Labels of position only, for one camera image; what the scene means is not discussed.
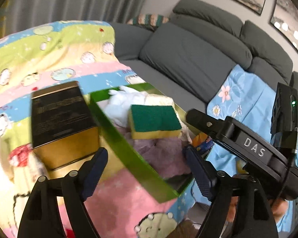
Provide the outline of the person's hand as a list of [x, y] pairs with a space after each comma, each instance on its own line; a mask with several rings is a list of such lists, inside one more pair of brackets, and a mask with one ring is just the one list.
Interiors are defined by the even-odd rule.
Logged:
[[[232, 197], [229, 205], [229, 210], [227, 214], [226, 221], [233, 222], [236, 214], [236, 206], [238, 202], [238, 197]], [[288, 202], [283, 199], [277, 199], [271, 206], [272, 214], [275, 219], [275, 222], [279, 222], [279, 220], [285, 215], [288, 209]]]

